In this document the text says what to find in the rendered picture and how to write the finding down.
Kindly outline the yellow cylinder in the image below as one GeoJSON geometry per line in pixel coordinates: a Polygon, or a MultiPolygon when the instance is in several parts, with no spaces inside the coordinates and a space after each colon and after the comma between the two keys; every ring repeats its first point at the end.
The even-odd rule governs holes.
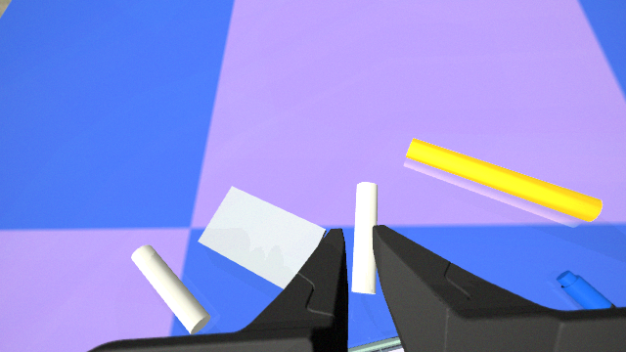
{"type": "Polygon", "coordinates": [[[591,222],[602,201],[510,169],[413,139],[406,157],[591,222]]]}

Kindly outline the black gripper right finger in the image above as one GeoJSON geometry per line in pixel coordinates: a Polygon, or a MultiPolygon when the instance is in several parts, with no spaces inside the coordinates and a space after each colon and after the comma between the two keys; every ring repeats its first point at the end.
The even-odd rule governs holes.
{"type": "Polygon", "coordinates": [[[626,307],[542,306],[385,225],[372,229],[381,290],[404,352],[626,352],[626,307]]]}

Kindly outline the grey stylus with blue tip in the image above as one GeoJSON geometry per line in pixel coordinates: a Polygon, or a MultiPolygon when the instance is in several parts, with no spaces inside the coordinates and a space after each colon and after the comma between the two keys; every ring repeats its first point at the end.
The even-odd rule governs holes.
{"type": "Polygon", "coordinates": [[[584,309],[615,308],[610,301],[595,290],[580,275],[565,271],[557,277],[561,288],[576,300],[584,309]]]}

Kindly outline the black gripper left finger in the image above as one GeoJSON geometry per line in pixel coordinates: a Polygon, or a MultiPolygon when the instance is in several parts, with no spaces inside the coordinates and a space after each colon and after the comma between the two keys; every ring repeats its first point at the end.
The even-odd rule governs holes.
{"type": "Polygon", "coordinates": [[[343,230],[330,229],[282,292],[241,330],[120,339],[87,352],[348,352],[343,230]]]}

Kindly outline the small keyboard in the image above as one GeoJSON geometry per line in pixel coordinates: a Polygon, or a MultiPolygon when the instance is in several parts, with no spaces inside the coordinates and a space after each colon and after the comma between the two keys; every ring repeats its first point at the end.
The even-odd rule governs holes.
{"type": "Polygon", "coordinates": [[[348,348],[348,352],[404,352],[399,336],[348,348]]]}

